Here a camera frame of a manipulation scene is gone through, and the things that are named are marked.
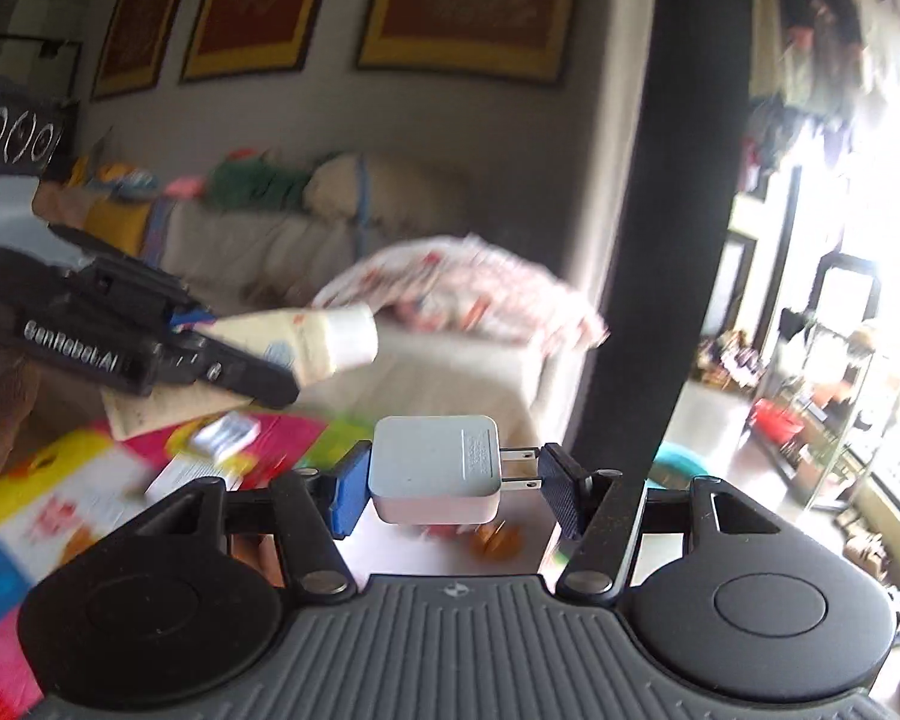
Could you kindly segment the white USB wall charger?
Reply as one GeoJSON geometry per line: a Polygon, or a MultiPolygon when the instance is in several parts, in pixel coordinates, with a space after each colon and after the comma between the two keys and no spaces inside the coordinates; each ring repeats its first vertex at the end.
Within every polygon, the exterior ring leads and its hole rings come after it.
{"type": "Polygon", "coordinates": [[[489,416],[387,416],[375,426],[368,494],[390,525],[482,525],[505,493],[539,488],[536,455],[502,449],[489,416]]]}

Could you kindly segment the yellow cushion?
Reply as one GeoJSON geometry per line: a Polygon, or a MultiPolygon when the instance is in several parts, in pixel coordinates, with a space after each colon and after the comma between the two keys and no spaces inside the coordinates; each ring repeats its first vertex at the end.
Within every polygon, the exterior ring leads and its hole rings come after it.
{"type": "Polygon", "coordinates": [[[91,204],[82,229],[119,252],[137,257],[144,244],[151,210],[152,202],[125,202],[102,197],[91,204]]]}

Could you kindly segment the pink floral blanket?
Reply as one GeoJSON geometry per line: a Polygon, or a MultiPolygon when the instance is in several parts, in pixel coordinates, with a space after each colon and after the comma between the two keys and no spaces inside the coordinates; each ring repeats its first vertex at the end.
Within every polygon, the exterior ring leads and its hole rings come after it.
{"type": "Polygon", "coordinates": [[[546,356],[587,351],[610,336],[585,294],[478,236],[389,245],[325,284],[312,304],[365,304],[414,332],[475,333],[546,356]]]}

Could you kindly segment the green plush toy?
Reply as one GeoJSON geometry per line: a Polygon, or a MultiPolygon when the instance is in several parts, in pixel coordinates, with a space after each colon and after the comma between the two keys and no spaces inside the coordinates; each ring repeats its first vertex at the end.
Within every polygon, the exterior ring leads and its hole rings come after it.
{"type": "Polygon", "coordinates": [[[234,151],[206,176],[178,177],[164,188],[167,199],[196,202],[219,213],[294,213],[304,208],[312,172],[289,167],[269,153],[234,151]]]}

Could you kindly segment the white product box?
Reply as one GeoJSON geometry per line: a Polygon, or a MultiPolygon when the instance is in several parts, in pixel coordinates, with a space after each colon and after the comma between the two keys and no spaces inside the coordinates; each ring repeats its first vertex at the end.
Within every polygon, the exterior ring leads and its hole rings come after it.
{"type": "Polygon", "coordinates": [[[172,458],[164,470],[159,473],[151,484],[144,491],[144,499],[149,504],[155,504],[159,500],[182,489],[192,481],[201,478],[222,479],[226,485],[227,491],[235,491],[240,486],[244,475],[233,468],[226,468],[222,465],[215,465],[210,461],[201,460],[191,455],[179,455],[172,458]]]}

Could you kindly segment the beige covered sofa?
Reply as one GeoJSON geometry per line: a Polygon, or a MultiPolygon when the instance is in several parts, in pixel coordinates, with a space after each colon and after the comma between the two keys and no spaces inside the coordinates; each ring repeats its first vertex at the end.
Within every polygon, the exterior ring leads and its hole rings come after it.
{"type": "Polygon", "coordinates": [[[205,197],[120,200],[43,181],[32,210],[172,273],[232,341],[244,314],[374,312],[379,351],[328,364],[297,408],[374,422],[390,415],[486,415],[503,439],[538,442],[533,408],[549,358],[577,359],[610,330],[593,302],[548,268],[439,224],[460,226],[461,188],[418,166],[370,168],[368,223],[356,216],[356,158],[329,161],[301,210],[219,210],[205,197]]]}

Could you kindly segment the metal storage rack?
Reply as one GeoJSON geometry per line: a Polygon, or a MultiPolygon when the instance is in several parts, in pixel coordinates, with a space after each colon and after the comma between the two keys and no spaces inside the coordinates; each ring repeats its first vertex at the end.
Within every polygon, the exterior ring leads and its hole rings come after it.
{"type": "Polygon", "coordinates": [[[785,309],[748,429],[798,504],[840,514],[873,475],[898,408],[898,378],[873,322],[842,333],[785,309]]]}

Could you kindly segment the colourful duck blanket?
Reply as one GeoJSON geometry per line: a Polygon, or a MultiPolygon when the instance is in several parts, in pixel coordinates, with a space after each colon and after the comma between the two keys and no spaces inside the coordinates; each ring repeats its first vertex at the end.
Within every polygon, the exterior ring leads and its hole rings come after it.
{"type": "Polygon", "coordinates": [[[98,422],[74,429],[0,476],[0,718],[40,700],[23,660],[17,615],[56,567],[141,514],[148,489],[188,447],[198,421],[119,442],[98,422]]]}

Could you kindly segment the brown animal figurine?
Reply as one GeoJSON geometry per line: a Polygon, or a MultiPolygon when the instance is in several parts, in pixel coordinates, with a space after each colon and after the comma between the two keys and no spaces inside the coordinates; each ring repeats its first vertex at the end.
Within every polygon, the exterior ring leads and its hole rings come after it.
{"type": "Polygon", "coordinates": [[[510,561],[520,554],[523,536],[517,525],[484,523],[471,535],[470,548],[471,553],[482,561],[510,561]]]}

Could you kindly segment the framed red picture middle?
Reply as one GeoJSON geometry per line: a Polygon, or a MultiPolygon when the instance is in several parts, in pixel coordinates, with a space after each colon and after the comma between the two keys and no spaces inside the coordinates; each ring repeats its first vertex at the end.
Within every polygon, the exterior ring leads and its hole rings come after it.
{"type": "Polygon", "coordinates": [[[180,82],[304,68],[322,0],[201,0],[180,82]]]}

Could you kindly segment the framed red wall picture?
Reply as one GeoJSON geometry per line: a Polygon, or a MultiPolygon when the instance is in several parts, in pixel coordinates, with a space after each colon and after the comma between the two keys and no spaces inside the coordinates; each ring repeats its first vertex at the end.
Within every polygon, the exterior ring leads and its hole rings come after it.
{"type": "Polygon", "coordinates": [[[98,57],[92,101],[157,85],[178,5],[180,0],[116,0],[98,57]]]}

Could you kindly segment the white battery charger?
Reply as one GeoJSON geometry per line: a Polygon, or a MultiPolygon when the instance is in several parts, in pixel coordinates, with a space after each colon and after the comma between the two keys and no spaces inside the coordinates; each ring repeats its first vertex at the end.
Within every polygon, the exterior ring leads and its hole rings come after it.
{"type": "Polygon", "coordinates": [[[261,422],[240,411],[230,411],[187,438],[187,449],[212,463],[222,463],[253,444],[261,434],[261,422]]]}

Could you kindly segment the framed red picture right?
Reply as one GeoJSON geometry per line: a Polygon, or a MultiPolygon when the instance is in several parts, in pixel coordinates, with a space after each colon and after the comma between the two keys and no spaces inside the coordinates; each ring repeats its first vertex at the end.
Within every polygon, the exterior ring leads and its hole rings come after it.
{"type": "Polygon", "coordinates": [[[574,5],[575,0],[368,0],[356,67],[554,85],[574,5]]]}

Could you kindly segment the beige pillow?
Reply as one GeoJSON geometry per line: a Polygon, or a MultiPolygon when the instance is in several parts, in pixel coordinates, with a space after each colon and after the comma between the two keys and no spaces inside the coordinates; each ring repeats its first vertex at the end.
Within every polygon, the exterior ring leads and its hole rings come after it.
{"type": "Polygon", "coordinates": [[[304,188],[304,208],[325,221],[365,221],[390,236],[463,232],[463,174],[399,154],[343,153],[320,164],[304,188]]]}

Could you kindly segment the cream lotion tube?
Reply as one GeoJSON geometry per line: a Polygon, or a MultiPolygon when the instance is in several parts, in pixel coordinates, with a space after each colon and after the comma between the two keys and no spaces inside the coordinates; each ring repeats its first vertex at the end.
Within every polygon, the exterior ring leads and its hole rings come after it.
{"type": "MultiPolygon", "coordinates": [[[[379,352],[374,312],[365,304],[334,309],[274,309],[197,323],[193,330],[287,367],[299,390],[343,371],[367,366],[379,352]]],[[[205,383],[157,385],[147,397],[107,390],[103,411],[119,440],[142,436],[180,422],[256,405],[242,395],[205,383]]]]}

